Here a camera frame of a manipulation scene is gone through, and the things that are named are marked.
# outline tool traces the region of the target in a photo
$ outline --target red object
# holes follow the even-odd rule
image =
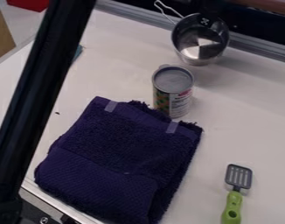
[[[9,5],[30,11],[43,11],[49,5],[49,0],[7,0]]]

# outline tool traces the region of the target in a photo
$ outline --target metal pot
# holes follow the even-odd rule
[[[175,23],[163,8],[173,11],[182,19]],[[205,13],[183,17],[176,10],[156,0],[154,5],[174,25],[171,41],[178,57],[192,66],[205,66],[216,61],[228,46],[230,35],[224,21]]]

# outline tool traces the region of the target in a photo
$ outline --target spatula head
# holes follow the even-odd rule
[[[226,170],[226,183],[233,186],[234,191],[250,189],[252,186],[253,172],[252,170],[236,164],[230,164]]]

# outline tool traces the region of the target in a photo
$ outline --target towel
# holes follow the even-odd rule
[[[202,129],[139,101],[95,97],[35,171],[44,191],[117,224],[155,224],[167,210]]]

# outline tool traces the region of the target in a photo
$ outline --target green spatula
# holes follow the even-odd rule
[[[242,206],[241,190],[249,190],[252,186],[253,172],[245,167],[230,164],[226,170],[226,183],[233,186],[227,195],[226,209],[221,216],[222,224],[240,224]]]

